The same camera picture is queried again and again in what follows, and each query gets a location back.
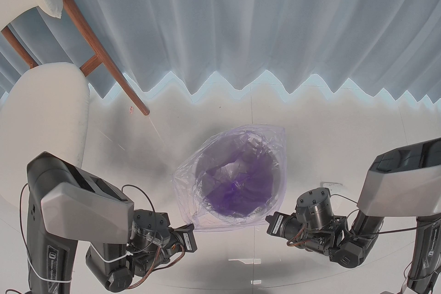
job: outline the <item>wooden chair frame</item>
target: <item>wooden chair frame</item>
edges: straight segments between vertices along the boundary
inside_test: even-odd
[[[88,76],[99,65],[103,64],[109,71],[109,73],[113,76],[113,78],[119,83],[124,92],[138,107],[138,109],[144,115],[148,115],[150,111],[143,103],[143,101],[136,95],[135,91],[129,85],[118,67],[115,65],[112,58],[107,53],[106,49],[104,49],[103,45],[85,20],[75,1],[63,0],[63,9],[66,10],[66,13],[69,15],[76,28],[80,31],[85,41],[95,52],[95,55],[92,56],[80,67],[80,70],[84,73],[84,76]],[[6,40],[11,44],[11,46],[17,51],[17,53],[23,58],[23,60],[26,62],[27,65],[29,65],[31,69],[35,66],[38,66],[36,61],[32,58],[32,56],[29,55],[23,45],[21,45],[21,43],[14,36],[8,26],[6,26],[1,32]]]

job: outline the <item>robotic arm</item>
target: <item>robotic arm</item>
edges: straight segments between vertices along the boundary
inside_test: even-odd
[[[137,286],[131,286],[134,276],[144,280],[176,253],[181,252],[179,260],[197,250],[194,225],[174,229],[167,213],[134,210],[117,187],[52,154],[30,162],[27,175],[26,294],[70,292],[79,240],[91,243],[86,264],[113,293]]]
[[[396,232],[380,232],[385,217],[415,216],[414,254],[400,293],[429,294],[441,272],[440,188],[441,138],[397,148],[374,160],[350,230],[346,216],[334,215],[329,189],[317,188],[297,199],[293,214],[267,216],[267,233],[287,239],[288,246],[355,268],[369,255],[379,234]]]

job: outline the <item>white cable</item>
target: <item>white cable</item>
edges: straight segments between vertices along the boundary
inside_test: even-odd
[[[122,259],[125,258],[127,255],[131,255],[131,253],[126,252],[125,255],[123,255],[123,256],[121,256],[121,257],[119,257],[119,258],[115,258],[114,260],[110,260],[110,261],[108,261],[108,260],[105,260],[105,259],[101,256],[101,254],[100,254],[100,253],[98,252],[98,250],[93,246],[92,243],[90,243],[90,246],[95,250],[96,254],[97,254],[97,255],[101,258],[101,260],[104,261],[106,264],[111,264],[112,262],[116,262],[116,261],[122,260]]]
[[[37,271],[35,270],[33,265],[30,263],[29,256],[28,256],[28,263],[30,264],[30,267],[34,271],[35,275],[38,278],[40,278],[41,280],[44,280],[46,282],[51,282],[51,283],[70,283],[70,282],[72,282],[72,279],[71,280],[47,280],[46,278],[40,277],[40,275],[37,273]]]

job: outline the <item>gray-blue curtain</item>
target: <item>gray-blue curtain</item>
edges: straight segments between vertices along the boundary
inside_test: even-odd
[[[173,71],[194,93],[213,71],[237,89],[264,70],[288,92],[311,74],[332,91],[441,97],[440,0],[76,0],[120,69],[143,91]],[[41,63],[82,65],[93,52],[63,13],[32,9],[10,25]],[[26,66],[0,37],[0,87]],[[113,79],[90,77],[104,96]]]

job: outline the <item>chair seat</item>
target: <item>chair seat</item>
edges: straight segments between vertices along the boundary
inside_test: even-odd
[[[17,81],[0,110],[0,194],[19,205],[26,165],[47,151],[81,167],[89,116],[89,86],[78,67],[56,62]]]

